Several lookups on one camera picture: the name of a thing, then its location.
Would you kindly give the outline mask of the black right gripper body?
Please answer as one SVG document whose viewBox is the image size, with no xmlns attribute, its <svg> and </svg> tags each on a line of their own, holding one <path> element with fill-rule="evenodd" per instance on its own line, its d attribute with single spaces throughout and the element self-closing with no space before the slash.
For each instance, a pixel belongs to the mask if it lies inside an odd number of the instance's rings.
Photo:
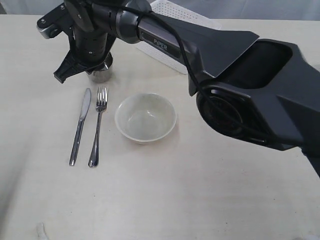
<svg viewBox="0 0 320 240">
<path fill-rule="evenodd" d="M 53 73 L 54 77 L 63 84 L 67 78 L 80 73 L 89 73 L 98 70 L 104 62 L 83 62 L 71 50 L 68 51 L 59 68 Z"/>
</svg>

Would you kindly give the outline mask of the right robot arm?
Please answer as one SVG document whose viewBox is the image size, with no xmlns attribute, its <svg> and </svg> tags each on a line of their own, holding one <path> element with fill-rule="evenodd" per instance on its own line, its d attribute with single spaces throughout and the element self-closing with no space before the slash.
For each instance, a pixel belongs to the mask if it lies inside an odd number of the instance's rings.
<svg viewBox="0 0 320 240">
<path fill-rule="evenodd" d="M 163 16 L 146 0 L 66 0 L 53 21 L 70 45 L 54 74 L 60 82 L 99 67 L 116 39 L 145 42 L 186 66 L 189 94 L 212 129 L 281 151 L 299 147 L 320 170 L 320 73 L 296 44 Z"/>
</svg>

